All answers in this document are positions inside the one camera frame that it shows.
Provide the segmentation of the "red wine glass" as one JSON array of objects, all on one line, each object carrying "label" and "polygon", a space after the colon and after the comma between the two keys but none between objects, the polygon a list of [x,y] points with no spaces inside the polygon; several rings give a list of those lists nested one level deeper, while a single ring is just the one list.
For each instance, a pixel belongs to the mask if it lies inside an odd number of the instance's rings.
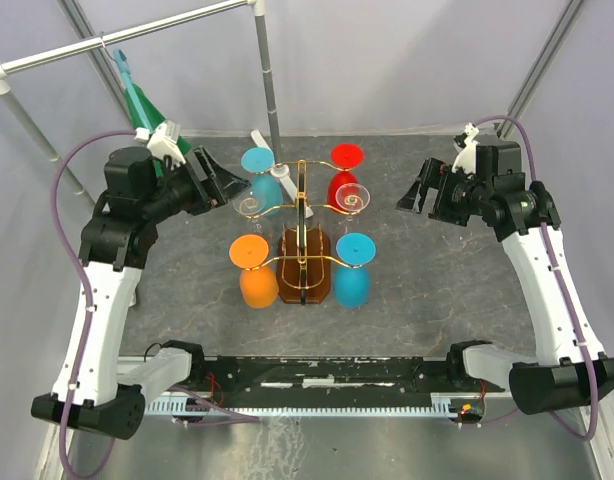
[{"label": "red wine glass", "polygon": [[333,164],[342,168],[342,171],[335,174],[329,182],[327,202],[343,210],[343,206],[337,200],[336,193],[341,186],[358,182],[352,170],[362,163],[364,153],[363,150],[355,144],[343,143],[332,149],[330,157]]}]

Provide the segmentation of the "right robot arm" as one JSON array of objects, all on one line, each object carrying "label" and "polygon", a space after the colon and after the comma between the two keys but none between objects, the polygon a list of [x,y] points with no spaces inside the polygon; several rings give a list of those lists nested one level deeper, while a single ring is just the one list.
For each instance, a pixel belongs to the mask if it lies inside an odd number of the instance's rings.
[{"label": "right robot arm", "polygon": [[486,341],[452,348],[444,367],[455,390],[480,379],[511,393],[526,415],[593,406],[614,390],[614,357],[587,320],[569,272],[560,217],[540,181],[527,181],[515,142],[462,141],[453,163],[428,158],[397,207],[422,211],[435,191],[429,218],[466,226],[480,217],[492,228],[520,282],[535,337],[532,357]]}]

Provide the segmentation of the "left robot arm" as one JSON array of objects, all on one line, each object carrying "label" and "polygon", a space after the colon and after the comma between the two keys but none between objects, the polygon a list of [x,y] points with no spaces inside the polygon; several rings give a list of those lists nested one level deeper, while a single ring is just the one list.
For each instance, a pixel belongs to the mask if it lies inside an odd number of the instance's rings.
[{"label": "left robot arm", "polygon": [[34,398],[33,417],[114,439],[131,438],[145,409],[171,386],[202,387],[203,348],[170,340],[127,374],[117,370],[131,297],[141,279],[157,226],[186,212],[197,216],[229,204],[250,182],[221,167],[203,147],[181,166],[147,148],[113,151],[106,189],[81,233],[76,264],[82,281],[64,365],[51,392]]}]

